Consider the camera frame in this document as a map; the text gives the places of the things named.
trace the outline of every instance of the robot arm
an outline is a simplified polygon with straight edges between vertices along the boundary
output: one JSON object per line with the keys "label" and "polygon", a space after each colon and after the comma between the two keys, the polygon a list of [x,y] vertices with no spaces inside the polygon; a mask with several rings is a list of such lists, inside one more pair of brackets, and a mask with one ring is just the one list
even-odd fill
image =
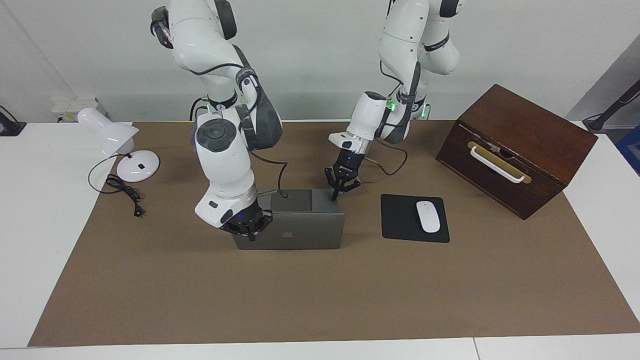
{"label": "robot arm", "polygon": [[258,206],[247,148],[273,147],[282,123],[240,48],[227,42],[236,33],[231,7],[225,0],[172,0],[154,11],[151,28],[178,65],[202,80],[216,109],[199,116],[192,133],[209,179],[195,212],[214,227],[254,239],[272,218]]}
{"label": "robot arm", "polygon": [[424,114],[429,73],[447,75],[458,65],[460,54],[449,40],[449,19],[462,4],[463,0],[392,0],[378,53],[400,86],[390,97],[364,93],[347,131],[329,136],[340,147],[338,160],[324,170],[333,199],[360,186],[358,168],[374,137],[391,144],[406,138],[410,120]]}

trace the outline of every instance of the wooden box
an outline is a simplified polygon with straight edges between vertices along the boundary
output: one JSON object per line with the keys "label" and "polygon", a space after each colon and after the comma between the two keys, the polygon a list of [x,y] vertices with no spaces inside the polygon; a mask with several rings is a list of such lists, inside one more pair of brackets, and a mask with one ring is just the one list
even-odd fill
{"label": "wooden box", "polygon": [[436,159],[526,219],[569,184],[596,139],[494,85],[456,121]]}

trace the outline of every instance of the brown table surface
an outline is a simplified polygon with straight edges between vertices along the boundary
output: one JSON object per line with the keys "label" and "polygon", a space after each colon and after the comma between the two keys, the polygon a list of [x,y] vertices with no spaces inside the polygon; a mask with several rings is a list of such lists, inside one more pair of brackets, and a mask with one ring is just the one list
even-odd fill
{"label": "brown table surface", "polygon": [[[451,121],[414,122],[406,167],[339,199],[339,250],[242,251],[193,208],[207,188],[188,123],[136,123],[137,149],[161,168],[137,187],[144,218],[123,194],[100,195],[29,346],[387,340],[640,332],[616,283],[561,194],[523,221],[435,155]],[[285,188],[327,187],[345,123],[285,123],[261,155],[290,162]],[[375,145],[388,168],[400,152]],[[279,167],[253,163],[258,186]],[[445,201],[451,242],[381,236],[380,195]]]}

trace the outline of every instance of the laptop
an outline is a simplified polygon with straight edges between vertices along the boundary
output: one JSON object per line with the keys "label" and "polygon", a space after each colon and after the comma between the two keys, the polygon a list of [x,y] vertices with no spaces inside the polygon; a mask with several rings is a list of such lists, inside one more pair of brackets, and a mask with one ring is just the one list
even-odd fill
{"label": "laptop", "polygon": [[273,221],[255,241],[234,235],[241,250],[317,250],[339,249],[344,214],[337,201],[331,201],[332,189],[284,190],[258,199],[263,209],[273,211]]}

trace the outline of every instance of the white handle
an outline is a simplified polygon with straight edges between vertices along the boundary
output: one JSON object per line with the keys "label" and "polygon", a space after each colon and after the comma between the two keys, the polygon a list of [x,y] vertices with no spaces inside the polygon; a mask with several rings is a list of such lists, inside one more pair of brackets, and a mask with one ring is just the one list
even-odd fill
{"label": "white handle", "polygon": [[520,179],[516,179],[511,174],[509,174],[508,172],[506,172],[503,169],[501,169],[498,165],[496,165],[496,164],[492,163],[491,161],[483,158],[480,154],[478,154],[476,152],[476,148],[477,148],[477,146],[473,146],[473,148],[471,148],[471,156],[473,156],[477,161],[480,161],[481,163],[485,164],[490,169],[495,170],[498,174],[504,176],[507,180],[511,181],[514,184],[520,184],[522,181],[524,181],[525,176],[522,176]]}

